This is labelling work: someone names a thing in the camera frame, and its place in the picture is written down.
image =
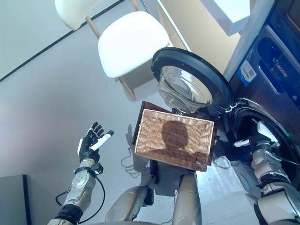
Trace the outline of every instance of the white chair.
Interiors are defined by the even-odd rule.
[[[104,72],[110,78],[118,78],[132,99],[135,95],[123,75],[149,61],[160,48],[169,44],[164,27],[150,14],[139,11],[129,13],[108,26],[102,35],[88,14],[102,0],[55,0],[62,21],[72,30],[78,29],[86,20],[98,41],[98,51]]]

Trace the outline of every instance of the chair seat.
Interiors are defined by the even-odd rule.
[[[106,28],[100,36],[98,51],[106,75],[117,78],[149,61],[168,44],[167,32],[153,16],[133,12]]]

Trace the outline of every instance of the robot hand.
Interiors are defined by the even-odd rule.
[[[97,122],[88,130],[86,136],[79,141],[77,153],[80,158],[80,162],[87,157],[95,159],[95,162],[99,161],[99,147],[106,142],[112,135],[113,131],[109,131],[103,135],[103,129]]]
[[[103,129],[101,128],[101,125],[95,122],[88,130],[86,136],[80,139],[77,150],[80,165],[75,170],[71,190],[60,211],[54,219],[50,220],[48,225],[77,225],[81,216],[90,205],[91,193],[96,183],[95,179],[101,184],[105,196],[103,184],[96,177],[103,172],[102,165],[98,163],[100,159],[99,147],[113,135],[113,131],[103,135]]]

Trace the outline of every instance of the gray floor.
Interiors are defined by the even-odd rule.
[[[124,2],[98,18],[96,25],[102,31],[130,11]],[[100,150],[104,167],[100,178],[107,196],[90,222],[103,221],[118,196],[147,175],[145,162],[130,155],[128,141],[142,101],[166,107],[151,78],[149,64],[126,77],[137,97],[131,100],[120,83],[105,76],[97,40],[85,26],[0,82],[0,176],[28,174],[33,225],[46,224],[59,210],[54,197],[70,187],[78,166],[79,139],[96,120],[115,135]],[[133,163],[138,173],[132,174]],[[162,223],[172,217],[182,170],[163,168],[155,203],[141,209],[140,220]],[[198,183],[203,224],[240,224],[241,220],[258,224],[252,203],[224,158],[198,173]],[[83,218],[98,208],[101,199],[101,188],[96,186]]]

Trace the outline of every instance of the black cable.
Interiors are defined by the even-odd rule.
[[[88,220],[92,219],[97,213],[99,213],[99,211],[100,211],[100,210],[102,209],[102,207],[103,207],[103,204],[104,204],[104,201],[105,201],[105,189],[104,189],[104,186],[103,186],[103,183],[101,182],[101,180],[99,180],[98,177],[95,177],[95,178],[97,179],[97,181],[99,182],[99,184],[101,185],[102,190],[103,190],[103,200],[102,200],[102,203],[101,203],[99,209],[98,209],[92,216],[90,216],[89,218],[85,219],[84,221],[81,221],[79,224],[83,224],[83,223],[87,222]],[[69,192],[70,192],[70,190],[65,191],[65,192],[60,193],[58,196],[55,197],[55,201],[56,201],[56,203],[57,203],[59,206],[62,206],[62,205],[61,205],[61,203],[59,202],[58,198],[61,197],[62,195],[65,195],[65,194],[69,193]]]
[[[62,195],[65,195],[65,194],[69,193],[69,192],[70,192],[70,190],[65,191],[65,192],[60,193],[58,196],[55,197],[55,201],[56,201],[56,203],[57,203],[59,206],[62,206],[62,205],[61,205],[61,203],[58,201],[58,198],[61,197]]]
[[[81,221],[79,224],[82,224],[82,223],[84,223],[84,222],[92,219],[97,213],[99,213],[99,211],[102,209],[102,206],[104,204],[104,201],[105,201],[105,189],[104,189],[103,183],[101,182],[101,180],[99,180],[98,177],[95,177],[95,178],[97,179],[97,181],[99,182],[99,184],[101,185],[102,190],[103,190],[103,200],[102,200],[102,203],[101,203],[99,209],[92,216],[90,216],[89,218],[85,219],[84,221]]]

